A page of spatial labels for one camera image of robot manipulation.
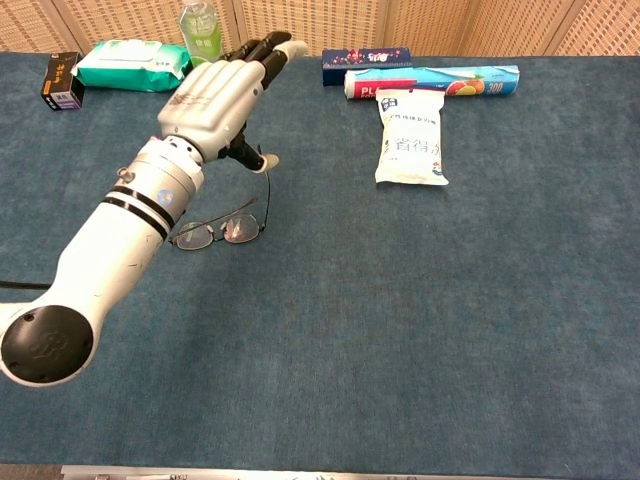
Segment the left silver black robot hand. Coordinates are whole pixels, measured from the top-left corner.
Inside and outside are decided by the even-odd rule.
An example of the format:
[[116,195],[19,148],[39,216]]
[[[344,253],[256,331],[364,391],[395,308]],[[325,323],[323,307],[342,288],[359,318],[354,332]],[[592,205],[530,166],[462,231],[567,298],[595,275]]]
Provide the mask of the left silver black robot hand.
[[182,141],[200,165],[230,157],[253,172],[279,163],[275,154],[254,150],[245,140],[247,120],[270,83],[308,45],[286,31],[249,40],[238,49],[205,61],[186,76],[158,114],[165,140]]

